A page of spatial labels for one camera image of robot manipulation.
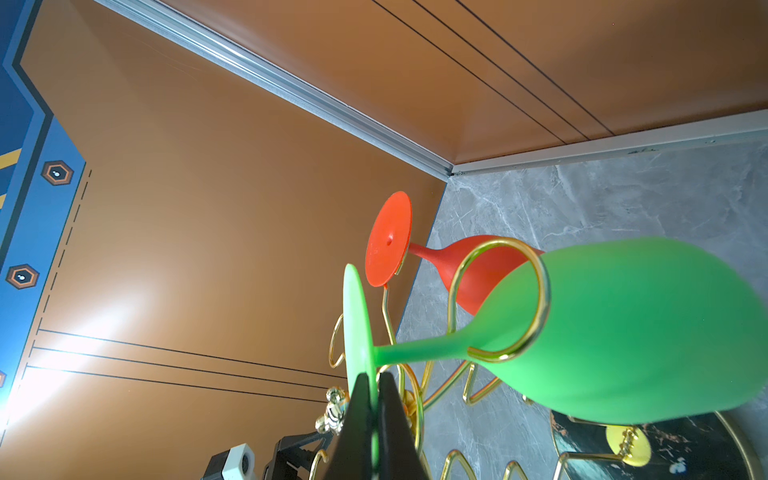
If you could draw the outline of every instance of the orange wall panel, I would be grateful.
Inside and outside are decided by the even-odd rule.
[[[22,66],[86,168],[0,478],[199,478],[241,442],[260,473],[346,387],[328,342],[379,208],[406,191],[425,243],[445,184],[92,0],[45,0]]]
[[[456,164],[768,108],[757,0],[170,0]]]

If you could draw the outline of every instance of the wine glass base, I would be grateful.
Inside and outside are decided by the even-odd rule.
[[[344,270],[344,356],[346,381],[350,389],[360,373],[368,376],[371,408],[376,410],[379,390],[376,385],[376,365],[373,360],[373,339],[368,318],[366,297],[360,275],[354,265]]]
[[[402,266],[411,243],[413,209],[405,192],[396,192],[384,203],[373,223],[366,249],[366,278],[384,286]]]

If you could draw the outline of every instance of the black marble tray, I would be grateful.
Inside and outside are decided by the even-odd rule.
[[[552,438],[562,452],[612,453],[605,427],[573,423],[551,413]],[[653,449],[650,463],[574,460],[565,471],[571,480],[762,480],[750,476],[745,455],[718,415],[649,423],[641,426]]]

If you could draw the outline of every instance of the black line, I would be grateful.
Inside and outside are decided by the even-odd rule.
[[[511,48],[512,50],[514,50],[514,51],[515,51],[515,53],[517,53],[518,55],[520,55],[520,56],[523,58],[523,60],[525,60],[526,62],[528,62],[528,63],[530,64],[530,66],[532,66],[533,68],[535,68],[535,69],[536,69],[536,71],[537,71],[538,73],[540,73],[540,74],[544,75],[544,77],[545,77],[547,80],[549,80],[549,81],[550,81],[550,82],[551,82],[551,83],[552,83],[552,84],[553,84],[555,87],[557,87],[558,89],[560,89],[560,91],[561,91],[561,92],[563,92],[564,94],[566,94],[566,96],[568,96],[568,98],[570,98],[570,99],[571,99],[571,100],[572,100],[572,101],[573,101],[573,102],[574,102],[576,105],[578,105],[579,107],[581,107],[581,110],[583,110],[583,111],[587,112],[587,114],[588,114],[590,117],[592,117],[592,118],[594,119],[594,121],[596,121],[596,122],[598,122],[600,125],[602,125],[602,127],[603,127],[605,130],[607,130],[609,134],[611,134],[611,135],[614,135],[614,136],[616,135],[616,134],[615,134],[615,133],[614,133],[614,132],[613,132],[613,131],[612,131],[610,128],[606,127],[606,126],[605,126],[605,124],[604,124],[603,122],[601,122],[600,120],[598,120],[598,118],[597,118],[597,117],[595,117],[595,116],[592,114],[592,112],[590,112],[589,110],[587,110],[587,109],[584,107],[584,105],[580,104],[580,103],[579,103],[579,102],[578,102],[578,101],[577,101],[575,98],[573,98],[573,97],[571,96],[571,94],[569,94],[568,92],[566,92],[566,91],[565,91],[565,89],[564,89],[563,87],[561,87],[560,85],[558,85],[558,83],[557,83],[557,82],[555,82],[554,80],[552,80],[552,79],[549,77],[549,75],[545,74],[545,73],[544,73],[544,72],[543,72],[543,71],[542,71],[542,70],[541,70],[539,67],[537,67],[537,66],[536,66],[536,64],[535,64],[534,62],[530,61],[530,60],[528,59],[528,57],[526,57],[525,55],[523,55],[523,54],[522,54],[522,52],[520,52],[520,51],[519,51],[517,48],[515,48],[515,46],[514,46],[514,45],[512,45],[511,43],[509,43],[509,42],[507,41],[507,39],[506,39],[506,38],[502,37],[502,36],[501,36],[501,35],[500,35],[500,34],[499,34],[499,33],[498,33],[496,30],[494,30],[494,29],[493,29],[493,27],[492,27],[492,26],[488,25],[488,24],[485,22],[485,20],[483,20],[483,19],[482,19],[482,18],[480,18],[480,17],[479,17],[479,16],[478,16],[476,13],[474,13],[472,10],[470,10],[470,9],[469,9],[469,7],[468,7],[467,5],[464,5],[464,4],[461,2],[461,0],[456,0],[456,3],[458,3],[459,5],[461,5],[462,7],[464,7],[464,9],[465,9],[467,12],[469,12],[469,13],[470,13],[470,14],[471,14],[473,17],[477,18],[477,19],[478,19],[478,21],[479,21],[480,23],[482,23],[482,24],[483,24],[483,25],[484,25],[484,26],[485,26],[485,27],[486,27],[488,30],[490,30],[490,31],[491,31],[491,33],[493,33],[493,35],[496,35],[496,36],[497,36],[497,37],[498,37],[498,38],[499,38],[501,41],[503,41],[505,44],[507,44],[507,46],[508,46],[509,48]]]
[[[509,102],[509,104],[511,104],[513,107],[517,108],[517,109],[518,109],[520,112],[522,112],[522,113],[523,113],[523,114],[524,114],[526,117],[528,117],[528,118],[530,118],[531,120],[533,120],[534,122],[536,122],[536,124],[538,124],[538,126],[539,126],[539,127],[541,127],[541,128],[544,128],[546,131],[548,131],[548,132],[549,132],[549,133],[550,133],[550,134],[551,134],[553,137],[557,138],[557,139],[558,139],[558,140],[559,140],[559,141],[560,141],[560,142],[561,142],[563,145],[567,145],[567,143],[566,143],[566,142],[565,142],[565,141],[564,141],[562,138],[560,138],[560,137],[558,137],[557,135],[555,135],[555,134],[554,134],[554,132],[553,132],[552,130],[550,130],[550,129],[546,128],[544,125],[542,125],[542,124],[541,124],[541,122],[540,122],[540,121],[536,120],[536,119],[535,119],[535,118],[533,118],[531,115],[529,115],[529,114],[528,114],[528,113],[527,113],[525,110],[523,110],[522,108],[520,108],[520,107],[519,107],[519,106],[518,106],[518,105],[517,105],[515,102],[513,102],[513,101],[512,101],[512,100],[510,100],[509,98],[506,98],[506,97],[504,96],[504,94],[502,94],[500,91],[498,91],[498,90],[496,90],[495,88],[493,88],[493,87],[492,87],[492,86],[491,86],[491,85],[490,85],[490,84],[489,84],[487,81],[485,81],[485,80],[483,80],[482,78],[480,78],[479,76],[477,76],[477,74],[475,74],[475,72],[473,72],[473,71],[472,71],[472,70],[470,70],[469,68],[466,68],[466,67],[465,67],[465,66],[464,66],[464,65],[463,65],[463,64],[462,64],[460,61],[458,61],[458,60],[456,60],[455,58],[453,58],[451,55],[449,55],[449,54],[448,54],[448,52],[447,52],[447,51],[445,51],[445,50],[443,50],[442,48],[440,48],[439,46],[437,46],[437,44],[435,44],[435,43],[434,43],[432,40],[429,40],[427,37],[425,37],[424,35],[422,35],[422,34],[421,34],[421,33],[420,33],[418,30],[416,30],[415,28],[413,28],[411,25],[408,25],[408,23],[406,23],[406,21],[405,21],[405,20],[403,20],[403,19],[402,19],[402,18],[400,18],[399,16],[395,15],[394,13],[392,13],[390,10],[388,10],[388,9],[387,9],[387,7],[385,7],[384,5],[382,5],[382,4],[380,4],[380,3],[378,3],[376,0],[371,0],[371,1],[372,1],[373,3],[375,3],[375,4],[377,4],[379,7],[381,7],[381,8],[384,10],[384,12],[387,12],[387,13],[389,13],[391,16],[393,16],[393,17],[397,18],[397,19],[398,19],[398,20],[399,20],[399,21],[400,21],[400,22],[401,22],[403,25],[405,25],[406,27],[408,27],[408,28],[410,28],[411,30],[413,30],[413,31],[414,31],[414,32],[415,32],[415,33],[416,33],[416,34],[417,34],[419,37],[421,37],[421,38],[424,38],[424,39],[425,39],[425,40],[426,40],[426,41],[427,41],[427,42],[428,42],[428,43],[429,43],[431,46],[433,46],[433,47],[437,48],[438,50],[440,50],[440,51],[441,51],[441,52],[442,52],[442,53],[443,53],[443,54],[444,54],[446,57],[448,57],[448,58],[450,58],[451,60],[453,60],[453,61],[454,61],[454,62],[455,62],[455,63],[456,63],[456,64],[457,64],[459,67],[461,67],[461,68],[464,68],[464,69],[465,69],[465,70],[466,70],[466,71],[467,71],[467,72],[468,72],[468,73],[469,73],[471,76],[473,76],[473,77],[477,78],[477,79],[478,79],[478,80],[480,80],[480,81],[481,81],[483,84],[485,84],[485,86],[486,86],[486,87],[488,87],[488,88],[490,88],[491,90],[493,90],[494,92],[496,92],[496,93],[498,94],[498,96],[500,96],[501,98],[504,98],[504,99],[505,99],[507,102]]]
[[[78,186],[80,185],[80,182],[82,182],[82,180],[83,180],[83,173],[84,172],[81,172],[80,173],[80,177],[78,178]],[[72,196],[72,202],[70,202],[70,204],[69,204],[69,211],[72,210],[72,205],[74,205],[74,197],[75,197],[75,195]],[[61,239],[62,238],[64,238],[64,229],[61,230],[61,234],[58,236],[58,242],[56,242],[57,245],[61,245]],[[56,260],[55,257],[51,258],[51,264],[48,266],[48,274],[50,274],[51,269],[53,268],[53,262],[55,262],[55,260]],[[38,304],[42,301],[43,293],[44,292],[45,292],[45,289],[43,289],[43,291],[40,292],[40,299],[38,300]],[[48,301],[50,299],[51,299],[51,295],[48,294],[48,298],[45,299],[45,307],[43,307],[43,313],[45,313],[45,309],[48,308]],[[38,323],[38,329],[35,332],[35,335],[38,335],[40,333],[40,327],[42,326],[42,324],[43,324],[43,317],[41,316],[40,317],[40,322]],[[27,332],[27,337],[29,337],[29,334],[32,333],[32,327],[34,325],[35,325],[35,318],[32,317],[32,321],[29,323],[29,331]]]
[[[31,368],[31,369],[38,369],[38,370],[50,370],[52,372],[79,373],[81,375],[101,376],[101,377],[106,377],[106,378],[109,378],[109,379],[137,380],[138,382],[160,383],[162,385],[189,386],[189,387],[192,387],[192,388],[195,388],[195,389],[217,390],[219,392],[246,393],[247,395],[269,396],[269,397],[273,397],[275,399],[302,400],[304,402],[326,403],[325,400],[300,399],[298,397],[283,396],[283,395],[272,395],[272,394],[269,394],[269,393],[256,393],[256,392],[245,392],[243,390],[219,389],[219,388],[213,387],[213,386],[190,385],[188,383],[176,383],[176,382],[162,382],[160,380],[136,379],[136,378],[130,377],[130,376],[107,375],[107,374],[104,374],[104,373],[93,373],[93,372],[79,372],[77,370],[49,369],[48,367],[35,366],[35,365],[30,365],[29,368]]]
[[[184,350],[167,349],[167,348],[162,347],[162,346],[152,346],[152,345],[143,345],[141,343],[123,342],[122,340],[102,339],[102,338],[99,338],[97,336],[79,335],[77,333],[59,332],[59,331],[56,331],[56,330],[46,330],[46,329],[40,329],[40,330],[42,330],[43,332],[48,332],[48,333],[58,333],[59,335],[69,335],[69,336],[76,336],[76,337],[80,337],[80,338],[84,338],[84,339],[101,340],[102,342],[120,343],[121,345],[142,346],[142,347],[148,348],[148,349],[163,350],[164,352],[186,353],[187,355],[204,356],[204,357],[209,358],[209,359],[228,360],[230,362],[247,363],[249,365],[258,365],[258,366],[266,366],[266,367],[270,367],[272,369],[290,370],[292,372],[312,373],[314,375],[332,376],[332,377],[336,377],[337,379],[346,379],[345,376],[331,375],[330,373],[310,372],[309,370],[291,369],[291,368],[289,368],[287,366],[268,365],[266,363],[249,362],[247,360],[228,359],[227,357],[224,357],[224,356],[207,355],[205,353],[186,352]]]
[[[241,379],[252,379],[252,380],[263,380],[264,382],[275,382],[275,383],[285,383],[287,385],[295,385],[295,386],[306,386],[313,389],[328,389],[327,386],[318,386],[318,385],[307,385],[306,383],[296,383],[296,382],[286,382],[284,380],[272,380],[272,379],[263,379],[257,376],[248,376],[248,375],[237,375],[236,373],[225,373],[225,372],[217,372],[215,370],[203,370],[203,369],[193,369],[186,366],[176,366],[176,365],[168,365],[165,363],[155,363],[155,362],[144,362],[142,360],[132,360],[132,359],[121,359],[114,356],[106,356],[106,355],[96,355],[94,353],[81,353],[81,352],[69,352],[67,350],[59,350],[59,349],[49,349],[42,346],[32,346],[33,349],[37,350],[46,350],[49,352],[59,352],[59,353],[70,353],[72,355],[84,355],[84,356],[92,356],[97,359],[108,359],[108,360],[119,360],[122,362],[132,362],[132,363],[141,363],[143,365],[154,365],[154,366],[165,366],[169,369],[182,369],[182,370],[190,370],[192,372],[203,372],[203,373],[215,373],[217,375],[225,375],[225,376],[236,376]]]
[[[517,79],[517,78],[513,77],[513,76],[512,76],[512,75],[511,75],[511,74],[510,74],[508,71],[506,71],[504,68],[502,68],[502,67],[501,67],[501,65],[499,65],[499,64],[497,64],[495,61],[491,60],[491,58],[490,58],[489,56],[487,56],[486,54],[484,54],[483,52],[481,52],[481,51],[480,51],[480,49],[479,49],[479,48],[477,48],[477,47],[475,47],[475,46],[474,46],[472,43],[470,43],[470,42],[469,42],[469,40],[467,40],[466,38],[462,37],[462,36],[461,36],[461,35],[460,35],[460,34],[459,34],[459,33],[458,33],[456,30],[454,30],[454,29],[453,29],[453,28],[451,28],[451,27],[450,27],[450,26],[449,26],[447,23],[445,23],[443,20],[441,20],[440,18],[438,18],[438,16],[437,16],[437,15],[435,15],[434,13],[432,13],[432,12],[431,12],[431,11],[430,11],[428,8],[426,8],[424,5],[420,4],[420,3],[418,2],[418,0],[412,0],[412,1],[413,1],[413,3],[415,3],[415,4],[417,4],[419,7],[421,7],[421,8],[422,8],[422,10],[424,10],[424,12],[427,12],[427,13],[429,13],[429,14],[430,14],[430,15],[431,15],[431,16],[432,16],[432,17],[433,17],[435,20],[437,20],[437,21],[438,21],[438,22],[440,22],[440,23],[441,23],[441,24],[442,24],[444,27],[446,27],[448,30],[450,30],[451,32],[453,32],[453,34],[454,34],[454,35],[456,35],[457,37],[459,37],[460,39],[462,39],[462,40],[464,41],[464,43],[466,43],[467,45],[469,45],[470,47],[472,47],[472,49],[473,49],[473,50],[475,50],[475,51],[476,51],[476,52],[478,52],[480,55],[482,55],[482,56],[483,56],[483,58],[485,58],[485,60],[488,60],[488,61],[490,61],[490,62],[493,64],[493,66],[494,66],[494,67],[496,67],[496,68],[498,68],[499,70],[501,70],[501,71],[502,71],[502,72],[503,72],[505,75],[507,75],[507,77],[509,77],[509,78],[510,78],[510,79],[511,79],[511,80],[512,80],[514,83],[516,83],[516,84],[520,85],[520,86],[521,86],[521,87],[522,87],[522,88],[523,88],[525,91],[527,91],[529,94],[531,94],[531,96],[533,96],[533,98],[535,98],[536,100],[540,101],[540,102],[541,102],[541,103],[542,103],[542,104],[543,104],[543,105],[544,105],[546,108],[549,108],[549,109],[552,111],[552,113],[553,113],[553,114],[555,114],[555,115],[557,115],[558,117],[560,117],[560,119],[561,119],[561,120],[563,120],[565,123],[567,123],[568,125],[570,125],[570,126],[571,126],[571,128],[573,128],[574,130],[576,130],[576,131],[577,131],[577,132],[578,132],[578,133],[579,133],[579,134],[580,134],[582,137],[584,137],[584,138],[586,138],[587,140],[589,140],[589,137],[588,137],[587,135],[584,135],[584,134],[581,132],[581,130],[579,130],[578,128],[576,128],[576,126],[575,126],[575,125],[573,125],[573,124],[572,124],[570,121],[566,120],[566,119],[565,119],[565,118],[564,118],[562,115],[560,115],[560,114],[559,114],[557,111],[555,111],[555,110],[554,110],[554,108],[550,107],[550,106],[547,104],[547,102],[545,102],[545,101],[541,100],[541,99],[540,99],[540,98],[539,98],[539,97],[538,97],[538,96],[537,96],[535,93],[533,93],[532,91],[528,90],[528,87],[526,87],[525,85],[523,85],[522,83],[520,83],[520,81],[518,81],[518,79]]]

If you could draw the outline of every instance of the hexagon icon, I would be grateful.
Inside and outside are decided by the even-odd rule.
[[[39,277],[40,273],[25,263],[9,268],[5,281],[21,290],[37,285]]]
[[[67,185],[72,182],[74,170],[63,161],[50,161],[43,164],[42,176],[51,185]]]

